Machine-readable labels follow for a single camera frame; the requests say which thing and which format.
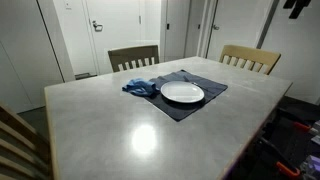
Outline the blue towel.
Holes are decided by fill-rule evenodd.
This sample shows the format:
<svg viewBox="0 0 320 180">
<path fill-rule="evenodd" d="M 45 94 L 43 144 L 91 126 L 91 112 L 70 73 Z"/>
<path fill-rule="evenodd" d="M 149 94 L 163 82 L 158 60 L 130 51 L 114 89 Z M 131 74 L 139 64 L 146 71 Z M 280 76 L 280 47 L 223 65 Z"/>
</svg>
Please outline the blue towel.
<svg viewBox="0 0 320 180">
<path fill-rule="evenodd" d="M 142 78 L 131 79 L 122 90 L 135 96 L 148 97 L 159 92 L 155 82 Z"/>
</svg>

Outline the white plate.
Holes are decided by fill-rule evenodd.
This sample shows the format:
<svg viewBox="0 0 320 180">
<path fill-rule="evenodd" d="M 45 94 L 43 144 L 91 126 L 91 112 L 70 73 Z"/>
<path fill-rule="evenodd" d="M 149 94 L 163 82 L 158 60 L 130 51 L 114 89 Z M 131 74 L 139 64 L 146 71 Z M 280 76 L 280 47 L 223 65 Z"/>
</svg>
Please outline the white plate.
<svg viewBox="0 0 320 180">
<path fill-rule="evenodd" d="M 160 91 L 165 98 L 178 103 L 196 103 L 205 96 L 200 87 L 183 81 L 167 82 L 162 85 Z"/>
</svg>

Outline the dark blue placemat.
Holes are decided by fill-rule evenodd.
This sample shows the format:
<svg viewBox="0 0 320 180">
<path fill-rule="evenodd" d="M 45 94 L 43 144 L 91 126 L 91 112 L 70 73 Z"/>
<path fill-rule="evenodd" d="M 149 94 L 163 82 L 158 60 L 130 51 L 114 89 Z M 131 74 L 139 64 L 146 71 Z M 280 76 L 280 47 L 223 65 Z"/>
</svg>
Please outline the dark blue placemat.
<svg viewBox="0 0 320 180">
<path fill-rule="evenodd" d="M 206 79 L 204 77 L 192 74 L 185 70 L 180 70 L 177 72 L 172 72 L 164 76 L 158 76 L 157 78 L 152 78 L 151 82 L 154 82 L 158 89 L 171 81 L 185 81 L 187 78 L 190 82 L 200 85 L 201 89 L 204 91 L 204 98 L 200 102 L 195 103 L 180 103 L 169 100 L 164 97 L 161 93 L 155 93 L 150 97 L 146 97 L 146 100 L 155 105 L 158 109 L 163 111 L 169 117 L 179 122 L 185 119 L 187 116 L 201 109 L 212 99 L 219 96 L 224 92 L 228 86 Z"/>
</svg>

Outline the dark wooden chair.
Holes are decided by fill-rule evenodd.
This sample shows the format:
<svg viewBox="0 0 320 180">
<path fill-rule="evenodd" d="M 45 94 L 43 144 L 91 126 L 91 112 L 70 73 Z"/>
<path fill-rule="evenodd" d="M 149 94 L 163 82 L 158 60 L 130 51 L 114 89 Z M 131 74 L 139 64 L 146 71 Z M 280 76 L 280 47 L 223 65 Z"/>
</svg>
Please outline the dark wooden chair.
<svg viewBox="0 0 320 180">
<path fill-rule="evenodd" d="M 108 51 L 112 70 L 128 70 L 159 63 L 157 45 L 145 45 Z"/>
</svg>

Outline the light wooden chair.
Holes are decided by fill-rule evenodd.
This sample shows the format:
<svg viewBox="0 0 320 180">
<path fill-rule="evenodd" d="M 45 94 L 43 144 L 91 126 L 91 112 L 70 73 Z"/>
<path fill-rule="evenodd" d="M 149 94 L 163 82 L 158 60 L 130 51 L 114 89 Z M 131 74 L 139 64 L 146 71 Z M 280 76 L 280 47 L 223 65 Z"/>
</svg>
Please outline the light wooden chair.
<svg viewBox="0 0 320 180">
<path fill-rule="evenodd" d="M 269 52 L 261 49 L 238 46 L 225 45 L 222 49 L 219 62 L 222 63 L 227 59 L 226 65 L 236 67 L 239 60 L 242 60 L 241 68 L 248 64 L 248 70 L 253 71 L 256 64 L 258 64 L 256 71 L 260 72 L 265 66 L 265 75 L 269 75 L 281 57 L 280 53 Z"/>
</svg>

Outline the orange black clamp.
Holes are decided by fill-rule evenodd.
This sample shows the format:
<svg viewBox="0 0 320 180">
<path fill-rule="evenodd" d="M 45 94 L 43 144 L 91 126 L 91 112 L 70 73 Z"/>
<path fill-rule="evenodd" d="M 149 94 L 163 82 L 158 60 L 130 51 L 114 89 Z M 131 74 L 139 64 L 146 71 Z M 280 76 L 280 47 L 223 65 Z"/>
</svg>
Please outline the orange black clamp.
<svg viewBox="0 0 320 180">
<path fill-rule="evenodd" d="M 309 125 L 305 120 L 299 118 L 298 116 L 283 109 L 279 109 L 278 113 L 288 120 L 291 120 L 296 128 L 304 132 L 309 132 L 311 130 L 311 125 Z"/>
<path fill-rule="evenodd" d="M 277 159 L 275 165 L 282 174 L 290 179 L 297 179 L 301 175 L 301 171 L 287 160 L 274 144 L 263 137 L 259 139 L 259 143 L 266 152 Z"/>
</svg>

